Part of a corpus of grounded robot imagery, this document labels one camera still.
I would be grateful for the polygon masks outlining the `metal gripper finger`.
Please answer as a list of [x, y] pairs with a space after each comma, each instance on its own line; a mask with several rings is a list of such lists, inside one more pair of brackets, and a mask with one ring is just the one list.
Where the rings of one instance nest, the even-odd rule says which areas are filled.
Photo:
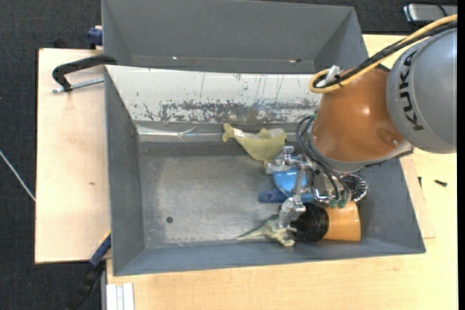
[[306, 155], [294, 153], [294, 146], [284, 146], [272, 160], [266, 162], [266, 174], [285, 172], [307, 162]]
[[278, 213], [278, 227], [288, 231], [296, 231], [292, 224], [307, 211], [300, 197], [290, 197], [280, 206]]

